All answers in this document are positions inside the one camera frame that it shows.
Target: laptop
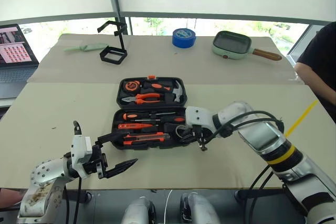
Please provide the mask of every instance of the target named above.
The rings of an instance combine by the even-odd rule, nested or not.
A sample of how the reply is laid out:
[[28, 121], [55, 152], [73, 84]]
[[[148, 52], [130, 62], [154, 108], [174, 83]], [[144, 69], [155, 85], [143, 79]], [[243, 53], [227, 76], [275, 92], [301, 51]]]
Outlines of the laptop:
[[16, 98], [37, 66], [19, 25], [0, 25], [0, 99]]

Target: frying pan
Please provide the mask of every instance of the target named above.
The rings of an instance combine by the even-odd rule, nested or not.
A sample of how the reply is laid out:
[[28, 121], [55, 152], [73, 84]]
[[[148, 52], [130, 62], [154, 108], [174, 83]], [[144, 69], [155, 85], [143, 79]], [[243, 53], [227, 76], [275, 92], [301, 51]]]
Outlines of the frying pan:
[[273, 52], [251, 48], [251, 38], [230, 31], [220, 31], [213, 42], [212, 51], [223, 58], [243, 59], [248, 53], [270, 60], [281, 60], [282, 56]]

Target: black phone stand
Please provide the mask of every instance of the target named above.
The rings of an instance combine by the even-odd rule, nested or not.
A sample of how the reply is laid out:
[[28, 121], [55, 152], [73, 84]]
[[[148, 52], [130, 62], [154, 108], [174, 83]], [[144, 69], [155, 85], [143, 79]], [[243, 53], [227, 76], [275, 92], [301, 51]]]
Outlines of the black phone stand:
[[[99, 54], [100, 59], [102, 61], [106, 61], [112, 64], [119, 65], [124, 60], [124, 58], [127, 56], [127, 51], [125, 50], [124, 42], [122, 40], [122, 32], [127, 29], [127, 24], [109, 20], [105, 24], [103, 24], [101, 27], [97, 28], [98, 33], [103, 31], [104, 28], [107, 27], [108, 25], [116, 25], [117, 31], [114, 32], [114, 35], [115, 36], [119, 35], [121, 48], [110, 47], [110, 46], [105, 47], [105, 49]], [[106, 58], [107, 54], [119, 55], [120, 59], [112, 60], [112, 59]]]

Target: tool kit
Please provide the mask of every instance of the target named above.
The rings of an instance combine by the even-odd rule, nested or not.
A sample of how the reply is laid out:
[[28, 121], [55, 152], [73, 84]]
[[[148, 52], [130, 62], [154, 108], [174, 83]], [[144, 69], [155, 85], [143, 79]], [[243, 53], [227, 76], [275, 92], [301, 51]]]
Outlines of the tool kit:
[[179, 78], [127, 78], [119, 85], [110, 134], [98, 138], [121, 150], [185, 146], [179, 140], [185, 130], [187, 95]]

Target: pliers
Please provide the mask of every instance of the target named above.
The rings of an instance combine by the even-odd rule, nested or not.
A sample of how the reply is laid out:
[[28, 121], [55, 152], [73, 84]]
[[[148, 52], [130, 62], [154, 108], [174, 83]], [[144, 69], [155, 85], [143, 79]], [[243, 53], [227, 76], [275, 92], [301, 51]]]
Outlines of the pliers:
[[137, 94], [134, 97], [122, 98], [122, 101], [124, 101], [124, 102], [135, 102], [136, 104], [160, 102], [160, 100], [154, 100], [154, 101], [143, 100], [143, 99], [146, 99], [146, 98], [160, 98], [160, 94], [158, 94], [158, 93]]

